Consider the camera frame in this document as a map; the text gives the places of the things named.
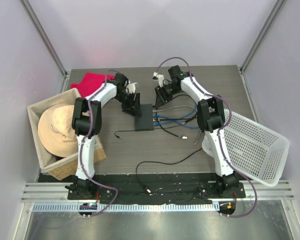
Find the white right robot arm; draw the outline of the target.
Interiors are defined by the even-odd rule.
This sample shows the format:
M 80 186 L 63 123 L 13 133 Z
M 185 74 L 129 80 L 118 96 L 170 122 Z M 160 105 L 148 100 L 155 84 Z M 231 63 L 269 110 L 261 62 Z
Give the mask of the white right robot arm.
M 170 101 L 174 94 L 183 91 L 196 103 L 197 124 L 210 143 L 215 162 L 216 193 L 223 198 L 228 197 L 238 185 L 235 170 L 231 165 L 225 141 L 224 128 L 230 123 L 225 118 L 223 99 L 205 90 L 190 71 L 182 72 L 178 65 L 168 69 L 170 82 L 165 84 L 165 77 L 155 71 L 152 79 L 159 86 L 155 89 L 157 97 L 163 104 Z

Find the black network switch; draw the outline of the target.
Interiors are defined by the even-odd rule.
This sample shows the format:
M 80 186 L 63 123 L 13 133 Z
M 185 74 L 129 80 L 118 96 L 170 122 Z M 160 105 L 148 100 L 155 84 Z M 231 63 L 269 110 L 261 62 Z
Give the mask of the black network switch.
M 136 132 L 153 131 L 153 107 L 151 104 L 141 104 L 141 116 L 135 116 L 134 129 Z

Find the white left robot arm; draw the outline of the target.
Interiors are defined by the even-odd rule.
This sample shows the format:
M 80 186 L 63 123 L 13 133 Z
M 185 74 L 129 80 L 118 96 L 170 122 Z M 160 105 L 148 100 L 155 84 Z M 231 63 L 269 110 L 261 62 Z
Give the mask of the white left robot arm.
M 120 72 L 116 72 L 113 78 L 106 74 L 91 94 L 78 97 L 74 102 L 71 126 L 77 137 L 78 158 L 73 184 L 79 187 L 79 194 L 87 200 L 97 192 L 92 184 L 96 174 L 95 145 L 102 128 L 102 108 L 112 99 L 121 103 L 124 113 L 134 117 L 142 115 L 137 83 Z

